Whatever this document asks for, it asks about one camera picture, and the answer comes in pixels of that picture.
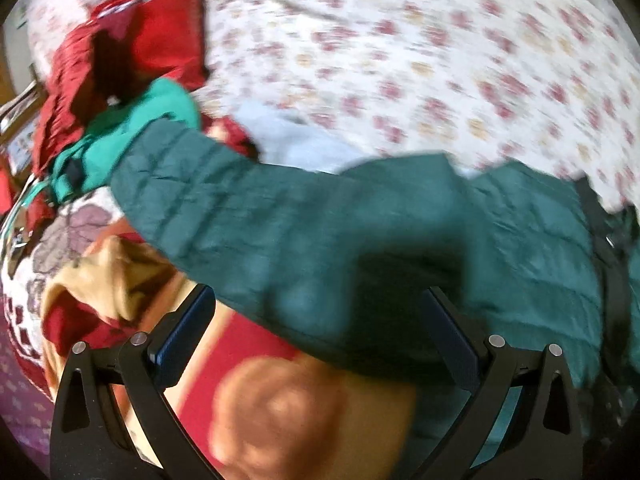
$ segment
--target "quilted fabric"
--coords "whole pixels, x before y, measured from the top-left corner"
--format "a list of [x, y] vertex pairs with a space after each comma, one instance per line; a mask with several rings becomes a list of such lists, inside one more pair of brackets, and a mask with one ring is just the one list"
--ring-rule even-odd
[[[471, 182], [443, 155], [305, 173], [254, 164], [160, 120], [111, 189], [192, 280], [339, 367], [440, 380], [416, 307], [440, 285], [514, 346], [560, 344], [576, 385], [599, 370], [600, 291], [579, 200], [571, 182], [520, 163]], [[637, 324], [637, 300], [634, 309]]]

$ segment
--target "light blue cloth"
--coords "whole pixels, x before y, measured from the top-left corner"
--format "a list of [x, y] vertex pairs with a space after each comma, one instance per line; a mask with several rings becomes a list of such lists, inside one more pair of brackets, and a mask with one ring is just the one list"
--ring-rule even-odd
[[373, 158], [292, 110], [245, 101], [232, 117], [251, 137], [264, 164], [341, 173]]

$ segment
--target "black mount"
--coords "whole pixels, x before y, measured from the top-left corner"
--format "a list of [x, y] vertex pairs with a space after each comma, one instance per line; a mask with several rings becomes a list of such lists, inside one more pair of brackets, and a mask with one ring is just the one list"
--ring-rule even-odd
[[[62, 375], [51, 430], [52, 480], [223, 480], [177, 420], [162, 391], [174, 386], [215, 311], [205, 285], [148, 335], [134, 334], [109, 349], [74, 345]], [[486, 337], [438, 289], [426, 291], [421, 312], [457, 386], [472, 395], [410, 480], [578, 480], [582, 435], [576, 393], [562, 349], [510, 347]], [[124, 384], [162, 468], [142, 460], [114, 400]], [[472, 464], [509, 389], [520, 400], [496, 456]]]

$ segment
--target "metal bolt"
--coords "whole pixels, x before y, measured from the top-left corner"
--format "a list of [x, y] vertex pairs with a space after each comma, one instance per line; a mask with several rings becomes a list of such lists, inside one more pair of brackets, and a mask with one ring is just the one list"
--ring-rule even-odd
[[71, 351], [74, 354], [81, 354], [86, 349], [86, 343], [84, 341], [78, 341], [75, 345], [72, 346]]
[[562, 349], [556, 343], [551, 343], [549, 345], [549, 351], [556, 357], [560, 357], [562, 355]]
[[489, 336], [489, 344], [496, 348], [502, 348], [505, 345], [505, 340], [501, 335], [493, 334]]
[[133, 346], [140, 346], [146, 341], [146, 332], [136, 332], [131, 336], [131, 344]]

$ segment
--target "wooden furniture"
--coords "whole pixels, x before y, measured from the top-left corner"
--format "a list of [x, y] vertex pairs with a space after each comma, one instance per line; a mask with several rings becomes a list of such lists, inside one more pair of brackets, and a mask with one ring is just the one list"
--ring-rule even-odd
[[47, 93], [37, 78], [33, 66], [31, 67], [33, 82], [20, 95], [0, 107], [0, 167], [11, 175], [11, 184], [14, 191], [19, 192], [31, 173], [31, 162], [13, 172], [8, 158], [8, 147], [17, 137], [27, 123], [34, 119], [36, 113], [42, 108], [47, 98]]
[[9, 67], [4, 54], [4, 30], [0, 27], [0, 105], [15, 97], [14, 84], [11, 81]]

